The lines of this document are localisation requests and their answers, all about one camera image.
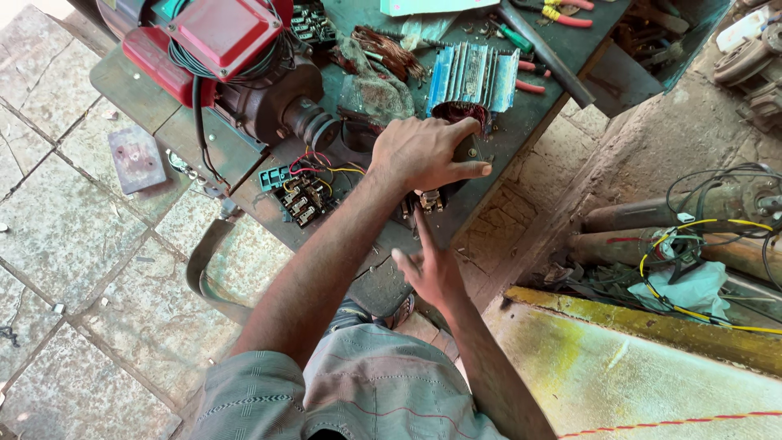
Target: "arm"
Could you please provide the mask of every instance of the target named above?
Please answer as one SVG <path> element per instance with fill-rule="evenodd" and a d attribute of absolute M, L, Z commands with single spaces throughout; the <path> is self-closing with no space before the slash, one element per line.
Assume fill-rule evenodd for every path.
<path fill-rule="evenodd" d="M 491 172 L 485 162 L 451 162 L 456 145 L 479 128 L 472 118 L 454 125 L 435 119 L 392 121 L 375 142 L 367 175 L 274 279 L 231 355 L 280 352 L 303 369 L 405 194 Z"/>
<path fill-rule="evenodd" d="M 391 252 L 405 279 L 426 302 L 437 307 L 454 332 L 478 411 L 511 440 L 556 439 L 557 436 L 513 365 L 497 345 L 467 295 L 456 258 L 441 251 L 421 209 L 415 211 L 423 252 Z"/>

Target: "hand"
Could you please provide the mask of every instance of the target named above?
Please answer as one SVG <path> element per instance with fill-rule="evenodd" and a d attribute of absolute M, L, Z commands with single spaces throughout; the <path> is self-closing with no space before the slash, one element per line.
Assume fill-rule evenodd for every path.
<path fill-rule="evenodd" d="M 416 207 L 414 215 L 423 250 L 415 255 L 406 255 L 399 249 L 391 250 L 396 266 L 404 272 L 405 281 L 412 284 L 424 301 L 442 313 L 454 301 L 470 301 L 456 258 L 450 251 L 437 247 L 423 208 Z"/>
<path fill-rule="evenodd" d="M 478 134 L 480 128 L 480 123 L 471 117 L 453 125 L 434 118 L 391 121 L 375 141 L 368 171 L 385 173 L 401 184 L 406 193 L 490 175 L 492 166 L 488 162 L 452 161 L 457 145 L 467 136 Z"/>

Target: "patterned cloth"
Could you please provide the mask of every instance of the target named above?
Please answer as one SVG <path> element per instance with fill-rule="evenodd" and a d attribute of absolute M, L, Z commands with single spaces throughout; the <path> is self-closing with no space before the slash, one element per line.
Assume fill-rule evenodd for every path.
<path fill-rule="evenodd" d="M 193 440 L 504 438 L 447 356 L 375 324 L 324 337 L 303 373 L 277 352 L 211 367 L 199 414 Z"/>

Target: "metal table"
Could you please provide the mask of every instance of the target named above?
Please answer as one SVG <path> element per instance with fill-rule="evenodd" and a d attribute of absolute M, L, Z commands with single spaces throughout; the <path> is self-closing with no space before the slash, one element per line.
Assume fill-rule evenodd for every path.
<path fill-rule="evenodd" d="M 323 3 L 332 22 L 345 34 L 348 34 L 356 24 L 400 31 L 405 20 L 404 17 L 392 18 L 381 14 L 379 0 L 373 0 L 369 4 L 361 0 L 324 0 Z M 597 2 L 594 11 L 579 12 L 579 17 L 594 21 L 592 28 L 589 29 L 576 29 L 558 23 L 540 27 L 534 23 L 540 16 L 524 12 L 522 15 L 572 71 L 584 75 L 586 73 L 584 70 L 588 70 L 597 61 L 596 58 L 599 58 L 598 49 L 601 43 L 629 5 L 630 0 Z M 464 12 L 450 27 L 443 40 L 469 41 L 494 45 L 499 49 L 513 49 L 507 40 L 491 38 L 487 41 L 478 33 L 477 30 L 485 22 L 483 16 L 478 16 L 476 11 Z M 468 23 L 474 25 L 473 34 L 466 34 L 462 30 L 462 27 L 470 27 Z M 436 52 L 433 49 L 425 49 L 419 51 L 417 55 L 422 64 L 431 66 Z M 320 104 L 327 111 L 335 114 L 344 73 L 342 69 L 329 63 L 324 56 L 322 60 L 316 57 L 315 61 L 321 68 L 324 78 L 325 97 Z M 95 88 L 109 101 L 121 108 L 146 131 L 154 134 L 161 149 L 171 149 L 194 169 L 205 171 L 196 142 L 192 110 L 181 106 L 135 67 L 122 53 L 121 46 L 117 46 L 93 68 L 90 79 Z M 416 80 L 412 78 L 408 81 L 408 85 L 413 92 L 418 116 L 423 118 L 429 85 L 423 84 L 423 87 L 419 88 Z M 495 183 L 500 174 L 511 158 L 525 145 L 527 139 L 535 135 L 540 136 L 553 119 L 553 113 L 561 108 L 565 97 L 560 85 L 550 78 L 545 81 L 545 86 L 544 95 L 517 92 L 514 106 L 499 115 L 495 122 L 499 129 L 489 140 L 473 137 L 467 141 L 471 145 L 467 145 L 466 148 L 474 146 L 479 151 L 478 159 L 485 160 L 493 156 L 494 172 L 487 178 L 464 183 L 448 197 L 443 212 L 431 215 L 429 221 L 441 246 L 446 246 L 450 242 L 457 231 L 470 219 L 481 200 L 497 186 Z M 304 144 L 298 139 L 289 138 L 271 151 L 268 151 L 269 149 L 260 151 L 258 146 L 251 146 L 208 110 L 204 110 L 203 115 L 207 136 L 215 135 L 214 141 L 207 141 L 212 162 L 220 174 L 231 183 L 230 195 L 233 201 L 286 246 L 297 251 L 315 232 L 323 218 L 304 230 L 299 229 L 294 223 L 284 223 L 278 202 L 270 194 L 261 191 L 257 173 L 289 164 L 304 152 Z M 466 151 L 466 148 L 460 147 L 460 150 Z M 342 158 L 348 157 L 351 161 L 360 162 L 364 166 L 371 160 L 370 153 L 360 154 L 349 151 L 339 140 L 326 153 L 334 153 Z M 223 189 L 220 184 L 213 181 L 209 173 L 204 172 L 202 176 L 212 185 Z M 348 192 L 350 187 L 357 183 L 355 177 L 351 175 L 351 178 L 353 181 L 347 182 L 343 176 L 338 175 L 333 185 L 335 193 Z M 403 251 L 416 251 L 420 245 L 409 229 L 389 220 L 376 240 L 375 249 L 368 255 L 366 262 L 356 274 L 349 291 L 353 299 L 376 316 L 391 315 L 412 291 L 412 288 L 404 282 L 404 277 L 393 267 L 390 258 L 390 250 L 393 247 L 399 247 Z"/>

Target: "yellow painted ledge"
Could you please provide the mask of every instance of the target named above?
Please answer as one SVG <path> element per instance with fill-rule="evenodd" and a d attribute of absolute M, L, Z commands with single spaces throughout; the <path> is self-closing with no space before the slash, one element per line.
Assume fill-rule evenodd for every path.
<path fill-rule="evenodd" d="M 685 352 L 719 361 L 735 362 L 762 373 L 782 377 L 781 339 L 525 287 L 511 287 L 505 292 L 505 296 L 518 303 L 560 312 Z"/>

